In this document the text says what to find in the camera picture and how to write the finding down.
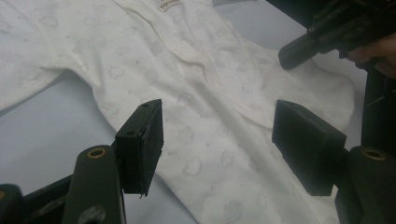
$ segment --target white garment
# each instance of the white garment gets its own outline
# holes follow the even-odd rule
[[[92,87],[115,130],[161,98],[157,174],[200,223],[337,222],[333,201],[305,193],[270,136],[277,99],[344,129],[350,81],[311,62],[283,71],[276,51],[239,35],[209,0],[165,12],[158,2],[0,1],[0,109],[64,69]]]

